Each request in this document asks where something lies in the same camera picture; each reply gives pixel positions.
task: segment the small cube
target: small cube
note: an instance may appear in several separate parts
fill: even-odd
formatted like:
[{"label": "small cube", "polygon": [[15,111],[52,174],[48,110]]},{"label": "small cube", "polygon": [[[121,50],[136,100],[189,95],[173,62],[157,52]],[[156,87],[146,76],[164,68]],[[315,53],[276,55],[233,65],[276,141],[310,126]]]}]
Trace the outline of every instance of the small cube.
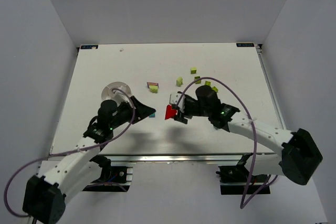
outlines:
[{"label": "small cube", "polygon": [[[194,80],[201,78],[200,76],[195,76]],[[201,84],[202,80],[196,81],[195,84]]]},{"label": "small cube", "polygon": [[218,88],[216,88],[215,86],[212,87],[212,90],[214,90],[216,93],[218,92]]},{"label": "small cube", "polygon": [[180,76],[180,77],[178,77],[178,78],[176,79],[176,86],[180,87],[182,84],[183,84],[183,79],[182,79],[182,77]]},{"label": "small cube", "polygon": [[157,82],[147,82],[147,88],[149,88],[149,86],[157,86],[157,87],[159,87],[159,84]]},{"label": "small cube", "polygon": [[159,89],[159,87],[158,86],[152,86],[152,85],[150,85],[149,86],[149,90],[152,92],[152,93],[157,93],[158,90]]},{"label": "small cube", "polygon": [[190,68],[190,74],[196,74],[197,73],[197,68],[193,67]]}]

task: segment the white panel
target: white panel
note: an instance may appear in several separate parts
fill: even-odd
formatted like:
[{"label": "white panel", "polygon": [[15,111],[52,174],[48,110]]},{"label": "white panel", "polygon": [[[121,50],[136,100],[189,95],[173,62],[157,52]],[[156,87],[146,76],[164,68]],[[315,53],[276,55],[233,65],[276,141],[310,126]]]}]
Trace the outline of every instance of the white panel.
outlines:
[{"label": "white panel", "polygon": [[51,0],[75,44],[264,42],[286,0]]},{"label": "white panel", "polygon": [[[0,0],[0,188],[32,159],[46,156],[69,85],[76,48],[50,0]],[[24,170],[9,189],[22,212]],[[0,201],[1,223],[19,223]]]},{"label": "white panel", "polygon": [[335,17],[336,0],[287,0],[264,44],[287,126],[310,131],[324,157],[314,181],[330,223],[336,223]]},{"label": "white panel", "polygon": [[[190,67],[196,67],[197,74],[190,74]],[[252,140],[215,130],[207,118],[194,117],[188,125],[164,120],[170,94],[182,91],[198,75],[222,80],[241,97],[253,117],[279,126],[254,47],[238,48],[236,44],[99,45],[98,49],[79,51],[52,152],[73,148],[91,118],[97,115],[103,88],[115,81],[128,84],[140,102],[154,107],[157,112],[155,118],[131,126],[120,139],[107,145],[104,154],[251,152]],[[179,76],[184,79],[182,87],[176,86]],[[158,93],[150,92],[146,86],[148,81],[159,83]],[[224,87],[213,81],[212,85],[218,87],[222,102],[241,108]],[[195,90],[199,86],[193,85],[187,93],[196,97]],[[117,128],[114,135],[125,126]],[[261,145],[258,151],[271,152]]]},{"label": "white panel", "polygon": [[[55,162],[44,162],[45,171]],[[326,221],[313,181],[299,186],[280,178],[270,195],[240,210],[239,195],[221,195],[216,165],[136,164],[127,193],[79,193],[58,224],[80,223],[272,223]]]}]

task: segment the circular plate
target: circular plate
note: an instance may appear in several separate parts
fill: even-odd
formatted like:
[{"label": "circular plate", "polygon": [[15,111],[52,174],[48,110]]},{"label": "circular plate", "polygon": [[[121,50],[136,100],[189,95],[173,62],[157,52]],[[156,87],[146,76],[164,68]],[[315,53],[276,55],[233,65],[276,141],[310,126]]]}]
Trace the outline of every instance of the circular plate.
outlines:
[{"label": "circular plate", "polygon": [[103,91],[101,92],[101,100],[105,101],[105,100],[114,100],[114,94],[112,92],[113,88],[120,88],[121,90],[125,91],[126,94],[131,97],[132,96],[132,91],[130,89],[130,87],[121,81],[116,81],[113,83],[108,84]]}]

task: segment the cable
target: cable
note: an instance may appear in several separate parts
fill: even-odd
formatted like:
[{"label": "cable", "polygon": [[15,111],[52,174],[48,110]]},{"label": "cable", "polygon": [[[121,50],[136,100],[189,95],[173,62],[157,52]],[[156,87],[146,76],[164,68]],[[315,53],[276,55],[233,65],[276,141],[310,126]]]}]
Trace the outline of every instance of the cable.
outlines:
[{"label": "cable", "polygon": [[81,148],[81,149],[76,149],[76,150],[72,150],[72,151],[67,151],[67,152],[60,152],[60,153],[55,153],[55,154],[50,154],[49,156],[47,157],[41,157],[41,158],[37,158],[33,161],[30,161],[28,162],[27,164],[23,165],[22,167],[20,167],[8,180],[6,186],[5,186],[5,190],[4,190],[4,204],[5,204],[5,207],[7,209],[7,211],[9,213],[11,213],[12,215],[18,217],[18,218],[26,218],[28,217],[28,215],[22,215],[22,214],[18,214],[16,213],[15,211],[12,210],[12,208],[9,206],[9,203],[8,203],[8,189],[9,189],[9,186],[10,184],[12,183],[13,179],[16,177],[16,175],[18,173],[20,173],[23,169],[25,169],[26,167],[28,167],[29,165],[31,164],[34,164],[36,162],[40,162],[40,161],[44,161],[44,160],[47,160],[48,158],[50,157],[63,157],[63,156],[67,156],[67,155],[70,155],[70,154],[73,154],[73,153],[76,153],[76,152],[83,152],[83,151],[87,151],[87,150],[90,150],[90,149],[93,149],[93,148],[96,148],[96,147],[101,147],[101,146],[105,146],[107,145],[108,143],[112,142],[113,140],[116,140],[117,138],[119,138],[121,135],[123,135],[128,129],[129,127],[132,125],[134,119],[135,119],[135,106],[134,106],[134,103],[133,101],[131,100],[131,98],[126,94],[126,92],[124,92],[123,90],[121,89],[117,89],[117,88],[113,88],[112,91],[114,90],[117,90],[119,92],[121,92],[124,96],[126,96],[130,103],[132,104],[132,109],[133,109],[133,114],[132,114],[132,118],[131,118],[131,121],[130,123],[126,126],[126,128],[123,129],[123,131],[121,133],[119,133],[117,136],[113,137],[112,139],[104,142],[104,143],[101,143],[101,144],[96,144],[96,145],[93,145],[93,146],[90,146],[90,147],[85,147],[85,148]]},{"label": "cable", "polygon": [[246,114],[247,114],[247,117],[248,119],[250,120],[250,123],[251,123],[251,126],[252,126],[252,131],[253,131],[253,140],[254,140],[254,145],[253,145],[253,154],[252,154],[252,162],[251,162],[251,167],[250,167],[250,171],[249,171],[249,174],[248,174],[248,177],[247,177],[247,181],[246,181],[246,185],[244,187],[244,192],[243,192],[243,195],[241,197],[241,202],[240,202],[240,208],[243,209],[247,203],[249,203],[249,201],[258,193],[260,192],[263,188],[265,188],[267,186],[267,182],[269,181],[270,179],[270,176],[268,177],[268,179],[258,188],[257,191],[255,191],[245,202],[245,198],[246,198],[246,195],[247,195],[247,189],[251,183],[251,179],[252,179],[252,174],[253,174],[253,169],[254,169],[254,165],[255,165],[255,162],[256,162],[256,156],[257,156],[257,131],[256,131],[256,127],[254,125],[254,122],[252,120],[252,117],[251,117],[251,114],[250,112],[248,111],[247,107],[245,106],[245,104],[243,103],[243,101],[239,98],[239,96],[226,84],[224,84],[223,82],[215,79],[215,78],[212,78],[212,77],[201,77],[197,80],[194,80],[192,81],[182,92],[182,95],[180,96],[179,100],[177,101],[177,104],[178,105],[182,99],[182,97],[184,96],[185,92],[192,86],[192,84],[194,84],[196,81],[200,81],[200,80],[204,80],[204,79],[208,79],[208,80],[213,80],[213,81],[216,81],[218,83],[220,83],[221,85],[223,85],[228,91],[230,91],[230,93],[238,100],[238,102],[242,105],[242,107],[244,108]]},{"label": "cable", "polygon": [[111,179],[109,179],[107,182],[111,182],[112,180],[114,180],[114,178],[116,177],[117,175],[115,174]]},{"label": "cable", "polygon": [[266,186],[272,185],[278,179],[278,177],[279,177],[278,175],[275,175],[274,179],[270,183],[268,183]]},{"label": "cable", "polygon": [[108,186],[108,185],[119,186],[124,192],[127,192],[127,190],[122,185],[120,185],[119,183],[116,183],[116,182],[95,183],[95,184],[92,184],[92,185],[88,185],[85,188],[90,188],[90,187],[94,187],[94,186]]}]

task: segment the yellow cube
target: yellow cube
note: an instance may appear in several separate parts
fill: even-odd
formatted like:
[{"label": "yellow cube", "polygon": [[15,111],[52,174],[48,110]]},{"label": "yellow cube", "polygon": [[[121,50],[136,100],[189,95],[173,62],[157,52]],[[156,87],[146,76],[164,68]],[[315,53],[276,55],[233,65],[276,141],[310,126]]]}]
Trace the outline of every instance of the yellow cube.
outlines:
[{"label": "yellow cube", "polygon": [[[200,76],[195,76],[194,80],[197,80],[199,79]],[[202,80],[199,80],[199,81],[196,81],[195,84],[201,84]]]},{"label": "yellow cube", "polygon": [[182,84],[183,84],[183,79],[182,79],[182,77],[180,76],[180,77],[178,77],[178,78],[176,79],[176,86],[180,87]]},{"label": "yellow cube", "polygon": [[158,86],[149,86],[149,90],[152,93],[157,93],[158,92],[159,87]]},{"label": "yellow cube", "polygon": [[218,92],[218,88],[216,88],[215,86],[212,87],[212,90],[214,90],[216,93]]},{"label": "yellow cube", "polygon": [[190,74],[196,74],[197,73],[197,68],[193,67],[190,68]]}]

